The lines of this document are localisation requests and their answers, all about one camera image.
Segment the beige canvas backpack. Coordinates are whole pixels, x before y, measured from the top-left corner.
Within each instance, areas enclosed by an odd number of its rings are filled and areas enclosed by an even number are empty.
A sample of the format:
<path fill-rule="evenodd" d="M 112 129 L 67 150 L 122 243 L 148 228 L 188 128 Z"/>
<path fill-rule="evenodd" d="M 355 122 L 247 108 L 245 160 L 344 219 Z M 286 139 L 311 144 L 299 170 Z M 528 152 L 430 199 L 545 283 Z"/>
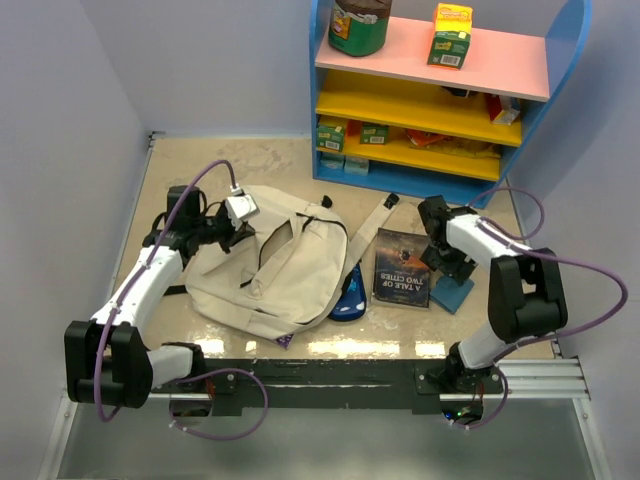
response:
<path fill-rule="evenodd" d="M 310 329 L 337 305 L 348 275 L 399 198 L 381 200 L 355 234 L 333 210 L 268 186 L 246 189 L 257 203 L 252 236 L 224 252 L 202 246 L 185 290 L 202 316 L 277 340 Z"/>

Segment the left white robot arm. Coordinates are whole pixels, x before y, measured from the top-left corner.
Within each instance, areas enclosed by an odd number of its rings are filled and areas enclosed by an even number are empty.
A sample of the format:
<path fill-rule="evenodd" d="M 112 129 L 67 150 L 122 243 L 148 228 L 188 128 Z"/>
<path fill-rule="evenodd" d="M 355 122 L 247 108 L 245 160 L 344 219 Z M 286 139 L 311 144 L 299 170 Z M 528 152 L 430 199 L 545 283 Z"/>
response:
<path fill-rule="evenodd" d="M 235 187 L 211 212 L 197 187 L 174 186 L 164 212 L 145 236 L 139 257 L 109 301 L 87 321 L 73 321 L 64 333 L 69 398 L 139 408 L 151 391 L 174 382 L 185 392 L 200 390 L 207 380 L 200 346 L 168 342 L 150 350 L 143 331 L 161 300 L 180 291 L 175 281 L 204 245 L 229 252 L 254 231 L 250 218 L 259 208 L 245 190 Z"/>

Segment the small blue notebook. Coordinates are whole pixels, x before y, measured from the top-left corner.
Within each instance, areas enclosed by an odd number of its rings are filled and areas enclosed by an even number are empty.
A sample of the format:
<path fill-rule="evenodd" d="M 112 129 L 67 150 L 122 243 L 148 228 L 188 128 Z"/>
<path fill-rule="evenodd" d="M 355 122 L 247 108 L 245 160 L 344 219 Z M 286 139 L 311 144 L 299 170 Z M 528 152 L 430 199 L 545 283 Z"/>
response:
<path fill-rule="evenodd" d="M 475 283 L 472 279 L 467 279 L 459 285 L 451 277 L 441 276 L 430 291 L 430 300 L 446 312 L 455 314 L 474 286 Z"/>

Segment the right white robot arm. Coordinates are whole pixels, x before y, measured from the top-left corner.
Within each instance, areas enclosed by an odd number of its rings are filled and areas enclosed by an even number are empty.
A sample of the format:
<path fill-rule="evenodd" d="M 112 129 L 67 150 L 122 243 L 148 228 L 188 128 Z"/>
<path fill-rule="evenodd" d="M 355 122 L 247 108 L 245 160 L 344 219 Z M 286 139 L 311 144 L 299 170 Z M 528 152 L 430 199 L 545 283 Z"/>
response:
<path fill-rule="evenodd" d="M 441 196 L 418 206 L 428 236 L 421 261 L 458 287 L 477 266 L 489 274 L 487 321 L 450 349 L 425 379 L 441 393 L 470 393 L 518 342 L 563 328 L 568 313 L 555 254 L 533 250 L 490 227 L 469 206 L 450 207 Z"/>

